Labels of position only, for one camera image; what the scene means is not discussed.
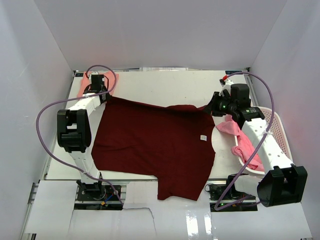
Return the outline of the dark red t shirt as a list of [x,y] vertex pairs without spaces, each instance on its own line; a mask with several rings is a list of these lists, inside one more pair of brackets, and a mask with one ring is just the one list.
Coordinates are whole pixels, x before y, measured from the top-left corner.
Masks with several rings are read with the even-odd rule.
[[161,107],[113,97],[91,155],[100,171],[156,177],[159,200],[196,201],[215,160],[214,126],[213,118],[193,105]]

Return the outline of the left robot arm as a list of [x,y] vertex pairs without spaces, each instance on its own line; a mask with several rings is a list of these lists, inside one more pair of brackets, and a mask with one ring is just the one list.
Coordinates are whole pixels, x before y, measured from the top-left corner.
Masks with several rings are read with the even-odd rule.
[[80,184],[87,186],[88,193],[96,200],[105,196],[106,187],[99,183],[101,174],[91,156],[89,116],[110,99],[108,87],[109,78],[106,75],[92,75],[83,90],[84,98],[57,113],[57,143],[72,157],[75,166],[82,170]]

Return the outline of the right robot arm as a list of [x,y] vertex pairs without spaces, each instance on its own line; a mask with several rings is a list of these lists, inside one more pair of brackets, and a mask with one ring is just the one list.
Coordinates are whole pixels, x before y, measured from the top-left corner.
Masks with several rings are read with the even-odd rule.
[[264,168],[264,177],[239,173],[230,175],[224,192],[236,200],[243,193],[256,197],[265,207],[299,203],[302,200],[308,173],[303,166],[296,166],[282,151],[269,129],[272,121],[266,121],[257,106],[251,106],[250,89],[244,83],[224,83],[221,91],[214,92],[205,112],[215,117],[230,115],[236,125],[249,138]]

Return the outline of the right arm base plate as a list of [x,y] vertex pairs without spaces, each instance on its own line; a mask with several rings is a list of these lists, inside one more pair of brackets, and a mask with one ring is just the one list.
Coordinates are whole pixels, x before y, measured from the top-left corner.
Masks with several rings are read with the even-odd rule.
[[[216,204],[226,188],[227,188],[227,181],[225,179],[222,179],[222,180],[218,179],[218,180],[208,180],[206,182],[204,190],[209,194],[210,202]],[[232,189],[230,189],[225,194],[225,196],[220,202],[223,205],[226,203],[232,203],[234,201],[238,201],[242,198],[245,198],[245,199],[237,203],[238,205],[253,204],[258,202],[258,199],[255,196],[248,197],[247,193],[238,192]]]

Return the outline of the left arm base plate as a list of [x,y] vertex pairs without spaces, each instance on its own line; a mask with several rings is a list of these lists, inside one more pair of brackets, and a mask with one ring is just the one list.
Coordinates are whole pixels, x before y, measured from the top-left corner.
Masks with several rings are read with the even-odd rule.
[[118,201],[117,194],[121,196],[120,185],[114,185],[112,188],[109,184],[103,185],[100,181],[88,184],[77,180],[76,183],[78,185],[76,200],[79,202]]

